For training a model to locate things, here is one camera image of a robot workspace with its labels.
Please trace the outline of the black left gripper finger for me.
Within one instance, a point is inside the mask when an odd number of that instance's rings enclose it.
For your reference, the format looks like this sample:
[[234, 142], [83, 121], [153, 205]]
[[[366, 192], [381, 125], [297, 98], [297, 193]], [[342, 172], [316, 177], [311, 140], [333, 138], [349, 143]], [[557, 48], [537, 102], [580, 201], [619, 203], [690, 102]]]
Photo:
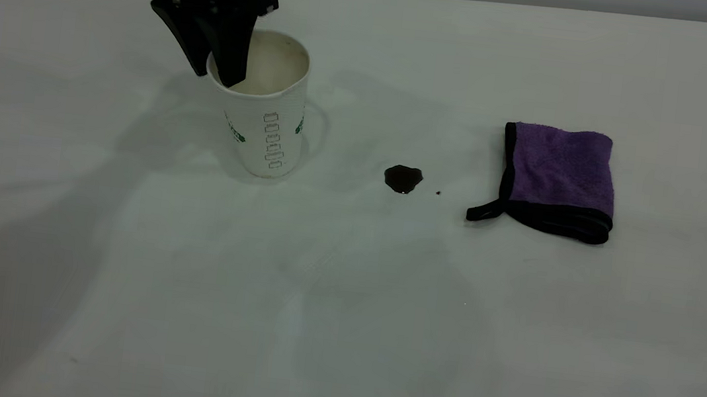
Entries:
[[151, 8], [177, 39], [195, 75], [206, 75], [212, 49], [194, 16], [172, 0], [151, 0]]
[[218, 21], [213, 57], [220, 83], [233, 87], [245, 80], [249, 47], [259, 16], [250, 13], [224, 13]]

